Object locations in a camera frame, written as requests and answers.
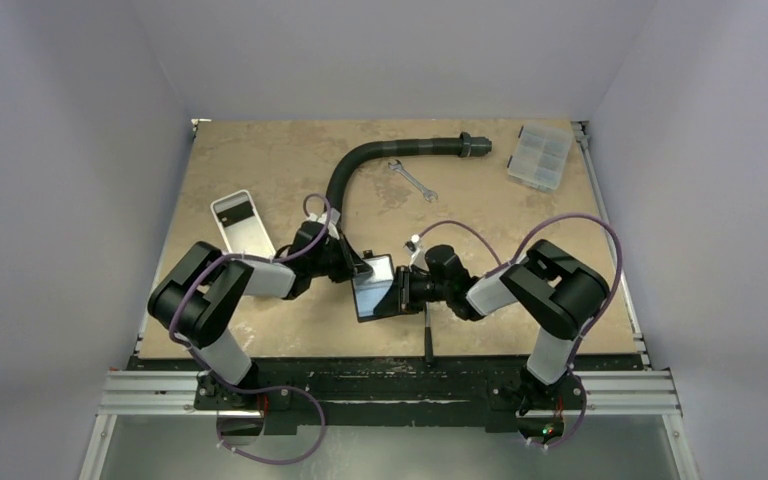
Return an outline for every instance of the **vacuum hose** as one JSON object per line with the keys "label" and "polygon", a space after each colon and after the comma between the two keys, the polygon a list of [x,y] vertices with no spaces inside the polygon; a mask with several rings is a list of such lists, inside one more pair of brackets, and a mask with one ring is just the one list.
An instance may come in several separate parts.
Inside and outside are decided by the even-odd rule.
{"label": "vacuum hose", "polygon": [[342,212],[343,197],[346,187],[355,170],[364,162],[384,157],[410,157],[417,155],[457,155],[459,157],[483,157],[493,149],[493,143],[487,137],[472,137],[461,132],[458,138],[429,138],[412,140],[391,140],[385,142],[364,143],[355,147],[340,160],[325,197],[331,202],[331,208]]}

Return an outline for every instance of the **white wall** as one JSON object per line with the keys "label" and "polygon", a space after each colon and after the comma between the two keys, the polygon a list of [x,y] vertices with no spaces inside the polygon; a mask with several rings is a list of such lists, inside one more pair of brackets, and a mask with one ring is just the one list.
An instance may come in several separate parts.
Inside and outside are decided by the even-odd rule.
{"label": "white wall", "polygon": [[77,476],[187,119],[127,0],[0,0],[0,479]]}
{"label": "white wall", "polygon": [[658,2],[591,127],[703,478],[768,478],[768,1]]}
{"label": "white wall", "polygon": [[134,0],[193,116],[589,118],[655,0]]}

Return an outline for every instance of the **hose connector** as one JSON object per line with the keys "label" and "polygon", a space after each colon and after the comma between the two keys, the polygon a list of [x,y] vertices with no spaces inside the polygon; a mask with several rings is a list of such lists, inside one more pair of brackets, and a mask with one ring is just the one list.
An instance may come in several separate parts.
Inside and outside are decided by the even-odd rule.
{"label": "hose connector", "polygon": [[466,132],[461,132],[461,153],[459,157],[483,157],[493,150],[493,142],[487,137],[473,137]]}

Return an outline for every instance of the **wrench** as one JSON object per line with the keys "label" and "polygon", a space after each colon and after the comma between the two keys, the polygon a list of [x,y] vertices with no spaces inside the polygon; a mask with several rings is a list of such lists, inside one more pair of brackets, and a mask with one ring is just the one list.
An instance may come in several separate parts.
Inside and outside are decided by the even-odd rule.
{"label": "wrench", "polygon": [[392,162],[390,162],[390,170],[395,170],[402,174],[403,177],[407,178],[409,182],[413,184],[414,187],[418,188],[420,192],[422,192],[423,198],[425,198],[426,201],[433,202],[434,200],[437,200],[437,192],[434,190],[430,190],[428,188],[425,188],[425,185],[419,183],[419,180],[414,178],[413,175],[408,173],[407,170],[405,170],[405,167],[402,166],[402,162],[400,162],[398,159],[394,158]]}

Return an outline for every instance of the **wooden board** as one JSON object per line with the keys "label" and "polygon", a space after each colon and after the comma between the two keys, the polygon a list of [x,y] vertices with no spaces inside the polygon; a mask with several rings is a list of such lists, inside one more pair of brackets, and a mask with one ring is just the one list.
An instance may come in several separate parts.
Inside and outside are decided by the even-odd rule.
{"label": "wooden board", "polygon": [[[178,206],[161,260],[160,277],[198,241],[224,247],[210,203],[248,189],[276,248],[289,243],[304,215],[309,192],[325,192],[334,166],[357,145],[376,140],[454,137],[461,131],[486,136],[493,152],[483,158],[408,157],[405,168],[439,194],[426,202],[387,160],[364,164],[352,177],[343,208],[344,231],[355,249],[391,253],[408,263],[403,244],[441,219],[465,222],[487,238],[503,260],[540,221],[564,212],[598,214],[580,149],[573,146],[560,187],[538,192],[507,178],[505,165],[520,127],[528,120],[370,120],[210,122],[199,126]],[[566,120],[540,122],[570,130]],[[542,237],[575,255],[610,282],[613,263],[601,229],[567,220]],[[447,243],[472,274],[495,263],[484,246],[452,226],[430,233],[426,246]],[[351,285],[315,279],[294,301],[244,298],[230,329],[251,356],[389,356],[423,353],[423,317],[404,316],[359,324]],[[520,306],[480,322],[464,322],[445,305],[432,307],[434,351],[439,355],[529,353],[538,326]],[[613,302],[582,345],[583,353],[628,353],[635,347],[624,298]],[[185,357],[166,331],[149,319],[142,358]]]}

